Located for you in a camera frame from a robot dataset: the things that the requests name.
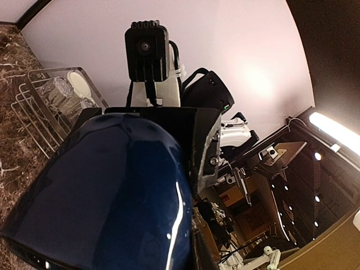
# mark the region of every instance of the brown marble surface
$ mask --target brown marble surface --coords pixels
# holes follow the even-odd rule
[[[13,25],[0,25],[0,227],[46,158],[11,109],[28,70],[42,68]],[[0,242],[0,269],[32,269]]]

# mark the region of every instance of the white plastic part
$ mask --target white plastic part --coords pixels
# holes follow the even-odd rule
[[[240,118],[222,120],[221,123],[220,147],[239,147],[251,138],[250,129]]]

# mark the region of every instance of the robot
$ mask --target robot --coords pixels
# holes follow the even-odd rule
[[[213,71],[182,82],[159,21],[125,43],[127,106],[85,109],[0,230],[35,268],[196,269],[192,196],[217,182],[221,149],[258,140],[243,116],[222,120],[234,101]]]

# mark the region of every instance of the ceiling light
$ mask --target ceiling light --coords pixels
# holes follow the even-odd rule
[[[321,154],[318,153],[318,152],[316,152],[316,153],[314,154],[314,157],[315,157],[315,159],[318,160],[318,161],[321,160]]]
[[[358,134],[318,112],[310,115],[309,120],[310,123],[360,156],[360,136]]]

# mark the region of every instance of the wire rack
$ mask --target wire rack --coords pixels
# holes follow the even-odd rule
[[[40,95],[38,89],[54,76],[65,77],[70,71],[75,71],[83,76],[91,89],[95,103],[105,109],[107,102],[101,97],[99,91],[81,67],[67,67],[60,69],[40,69],[28,72],[26,82],[19,85],[19,92],[11,108],[36,145],[49,159],[62,141],[70,133],[73,122],[68,121],[60,112],[52,111]]]

